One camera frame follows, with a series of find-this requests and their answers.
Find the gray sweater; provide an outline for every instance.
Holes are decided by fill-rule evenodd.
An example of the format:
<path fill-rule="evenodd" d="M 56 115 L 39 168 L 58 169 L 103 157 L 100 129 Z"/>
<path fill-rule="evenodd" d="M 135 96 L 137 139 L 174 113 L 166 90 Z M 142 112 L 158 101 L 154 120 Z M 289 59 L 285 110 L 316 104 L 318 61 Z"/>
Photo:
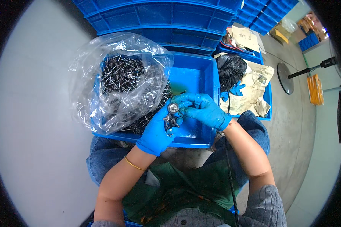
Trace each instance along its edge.
<path fill-rule="evenodd" d="M 286 226 L 282 199 L 274 185 L 264 185 L 252 194 L 246 211 L 239 215 L 240 226 Z M 178 211 L 162 227 L 228 227 L 223 220 L 212 214 L 201 213 L 197 208 Z M 120 227 L 110 221 L 96 221 L 92 227 Z"/>

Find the forearm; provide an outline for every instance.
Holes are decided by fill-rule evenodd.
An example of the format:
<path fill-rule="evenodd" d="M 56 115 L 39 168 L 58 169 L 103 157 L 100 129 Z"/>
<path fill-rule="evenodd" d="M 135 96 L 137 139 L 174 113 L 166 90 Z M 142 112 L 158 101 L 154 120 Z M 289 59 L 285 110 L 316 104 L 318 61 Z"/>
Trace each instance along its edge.
<path fill-rule="evenodd" d="M 241 125 L 232 119 L 223 132 L 234 149 L 243 170 L 249 177 L 250 184 L 257 183 L 258 187 L 265 181 L 266 184 L 275 185 L 267 155 Z"/>
<path fill-rule="evenodd" d="M 156 156 L 140 150 L 137 146 L 127 154 L 127 159 L 141 169 L 147 169 Z M 133 188 L 144 171 L 131 166 L 122 159 L 112 167 L 101 181 L 97 195 L 94 220 L 109 220 L 109 213 L 116 213 L 111 221 L 120 225 L 124 223 L 122 218 L 122 199 Z"/>

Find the gold bangle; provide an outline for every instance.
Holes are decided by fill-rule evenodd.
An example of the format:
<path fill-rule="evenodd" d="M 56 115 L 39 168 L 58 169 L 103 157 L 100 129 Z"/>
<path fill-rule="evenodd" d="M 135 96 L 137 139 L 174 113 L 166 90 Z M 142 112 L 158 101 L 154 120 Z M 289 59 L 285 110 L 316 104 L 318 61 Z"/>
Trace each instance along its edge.
<path fill-rule="evenodd" d="M 125 156 L 124 158 L 125 158 L 125 160 L 127 161 L 127 163 L 129 163 L 131 166 L 134 166 L 134 167 L 137 168 L 138 170 L 142 170 L 142 171 L 145 171 L 145 170 L 146 170 L 146 169 L 141 169 L 141 168 L 137 167 L 136 165 L 132 164 L 131 162 L 129 162 L 129 160 L 127 159 L 126 156 Z"/>

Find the blue nitrile glove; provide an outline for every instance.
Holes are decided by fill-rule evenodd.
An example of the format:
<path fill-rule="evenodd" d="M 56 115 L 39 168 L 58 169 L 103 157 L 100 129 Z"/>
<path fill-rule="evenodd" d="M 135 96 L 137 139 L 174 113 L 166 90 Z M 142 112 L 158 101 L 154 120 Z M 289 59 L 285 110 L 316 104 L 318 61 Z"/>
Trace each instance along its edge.
<path fill-rule="evenodd" d="M 168 99 L 165 106 L 157 112 L 146 126 L 143 135 L 136 142 L 136 146 L 148 153 L 155 156 L 160 156 L 160 153 L 165 151 L 170 143 L 177 137 L 178 128 L 172 127 L 167 132 L 164 130 L 163 118 L 168 114 L 168 105 L 171 103 L 171 99 Z M 177 119 L 177 124 L 182 124 L 183 119 Z"/>
<path fill-rule="evenodd" d="M 242 92 L 240 91 L 241 88 L 246 87 L 245 84 L 241 84 L 240 85 L 240 80 L 234 84 L 234 86 L 232 86 L 232 88 L 230 89 L 230 93 L 235 95 L 235 96 L 242 96 Z M 222 98 L 222 101 L 226 102 L 229 99 L 229 95 L 227 94 L 227 92 L 222 92 L 220 94 L 220 97 Z"/>
<path fill-rule="evenodd" d="M 232 116 L 221 110 L 207 94 L 184 93 L 173 97 L 172 102 L 179 105 L 178 112 L 181 117 L 197 119 L 219 131 L 223 131 L 232 119 Z"/>

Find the round metal base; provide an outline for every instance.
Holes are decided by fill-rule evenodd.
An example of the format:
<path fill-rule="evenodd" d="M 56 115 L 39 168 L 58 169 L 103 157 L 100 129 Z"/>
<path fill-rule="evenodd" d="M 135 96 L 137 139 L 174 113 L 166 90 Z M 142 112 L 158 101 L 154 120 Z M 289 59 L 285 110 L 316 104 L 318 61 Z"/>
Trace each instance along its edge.
<path fill-rule="evenodd" d="M 277 74 L 279 78 L 280 85 L 287 94 L 292 94 L 294 92 L 294 82 L 293 78 L 288 79 L 288 75 L 291 74 L 288 67 L 284 63 L 279 63 L 277 65 Z"/>

